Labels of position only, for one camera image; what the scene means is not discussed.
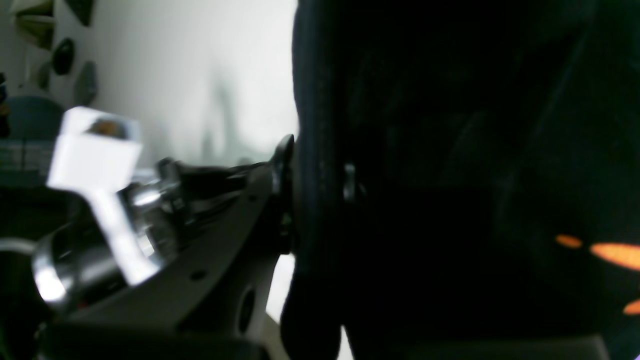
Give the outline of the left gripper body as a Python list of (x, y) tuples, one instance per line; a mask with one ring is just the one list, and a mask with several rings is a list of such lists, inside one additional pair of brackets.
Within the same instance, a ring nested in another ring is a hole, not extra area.
[(32, 255), (39, 296), (70, 313), (150, 280), (229, 209), (249, 173), (249, 162), (194, 166), (164, 158), (119, 190), (76, 194), (68, 223)]

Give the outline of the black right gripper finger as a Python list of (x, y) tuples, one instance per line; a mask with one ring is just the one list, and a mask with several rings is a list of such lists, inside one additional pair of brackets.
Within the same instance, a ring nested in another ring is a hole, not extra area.
[(267, 360), (261, 344), (278, 259), (288, 232), (293, 135), (217, 221), (160, 273), (103, 300), (55, 312), (47, 360)]

